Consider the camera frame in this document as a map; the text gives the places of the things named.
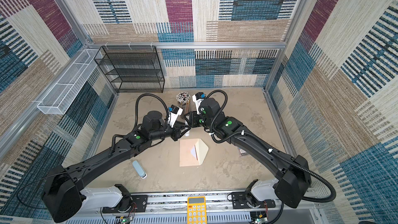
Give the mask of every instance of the black robotic arm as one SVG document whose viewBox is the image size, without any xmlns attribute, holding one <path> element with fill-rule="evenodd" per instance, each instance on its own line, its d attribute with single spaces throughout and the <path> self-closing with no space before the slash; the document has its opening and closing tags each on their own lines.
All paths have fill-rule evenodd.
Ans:
<svg viewBox="0 0 398 224">
<path fill-rule="evenodd" d="M 158 98 L 166 108 L 158 96 L 146 95 Z M 136 116 L 140 98 L 136 102 Z M 204 98 L 203 93 L 197 93 L 193 100 L 197 105 L 197 111 L 189 112 L 184 116 L 188 125 L 179 121 L 170 123 L 172 115 L 177 114 L 179 110 L 173 105 L 166 108 L 170 112 L 167 112 L 165 120 L 162 119 L 160 112 L 151 111 L 144 116 L 142 124 L 135 125 L 127 135 L 114 135 L 112 146 L 109 149 L 67 168 L 57 166 L 49 171 L 42 200 L 54 221 L 65 221 L 79 211 L 82 202 L 86 199 L 81 190 L 99 175 L 150 148 L 153 146 L 152 141 L 161 140 L 162 142 L 166 137 L 177 141 L 187 131 L 195 127 L 204 127 L 205 130 L 214 131 L 214 134 L 221 139 L 216 140 L 212 135 L 215 142 L 226 141 L 236 145 L 260 161 L 279 180 L 274 185 L 275 193 L 286 205 L 296 208 L 302 199 L 311 200 L 305 198 L 304 194 L 311 184 L 310 175 L 315 173 L 308 170 L 305 158 L 300 155 L 294 158 L 279 151 L 250 132 L 239 120 L 234 117 L 225 117 L 222 110 L 226 101 L 220 107 L 215 99 Z M 331 190 L 331 198 L 328 201 L 335 198 L 336 193 L 333 191 Z"/>
</svg>

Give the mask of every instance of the beige tabletop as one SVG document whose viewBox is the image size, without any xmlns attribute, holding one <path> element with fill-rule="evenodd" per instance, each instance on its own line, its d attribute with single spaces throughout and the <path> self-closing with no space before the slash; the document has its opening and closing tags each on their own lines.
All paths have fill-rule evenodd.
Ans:
<svg viewBox="0 0 398 224">
<path fill-rule="evenodd" d="M 225 88 L 228 103 L 224 109 L 226 116 L 232 116 L 243 122 L 251 132 L 261 137 L 272 146 L 284 151 L 271 113 L 261 88 Z M 198 89 L 165 90 L 157 93 L 167 106 L 176 105 L 176 95 L 186 91 L 191 96 Z M 140 93 L 121 93 L 117 99 L 111 119 L 99 144 L 97 153 L 111 145 L 114 134 L 127 134 L 134 127 L 135 101 Z M 222 105 L 224 96 L 215 93 L 214 98 Z M 138 123 L 147 112 L 157 110 L 165 116 L 162 104 L 153 97 L 143 97 L 138 108 Z M 266 180 L 273 175 L 262 164 L 250 155 L 240 156 L 238 148 L 224 142 L 216 144 L 203 128 L 191 129 L 189 137 L 201 138 L 209 147 L 207 156 L 200 166 L 180 167 L 180 141 L 171 138 L 158 146 L 148 148 L 137 157 L 124 161 L 101 176 L 89 187 L 110 187 L 116 183 L 123 184 L 130 192 L 181 191 L 199 189 L 236 189 L 246 188 L 254 179 Z M 132 166 L 137 160 L 147 173 L 141 179 Z"/>
</svg>

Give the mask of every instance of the white wire basket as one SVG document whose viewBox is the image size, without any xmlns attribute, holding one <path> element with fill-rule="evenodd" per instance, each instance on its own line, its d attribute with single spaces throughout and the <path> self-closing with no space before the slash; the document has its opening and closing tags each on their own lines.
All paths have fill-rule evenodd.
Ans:
<svg viewBox="0 0 398 224">
<path fill-rule="evenodd" d="M 102 58 L 98 50 L 85 49 L 48 91 L 37 108 L 44 114 L 64 115 L 97 66 L 94 61 L 96 55 L 96 59 Z"/>
</svg>

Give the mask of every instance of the yellow calculator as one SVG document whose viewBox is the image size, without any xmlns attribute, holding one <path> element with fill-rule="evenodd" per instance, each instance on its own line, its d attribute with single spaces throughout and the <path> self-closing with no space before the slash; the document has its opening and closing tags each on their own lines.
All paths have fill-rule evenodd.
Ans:
<svg viewBox="0 0 398 224">
<path fill-rule="evenodd" d="M 206 198 L 188 197 L 188 224 L 207 224 Z"/>
</svg>

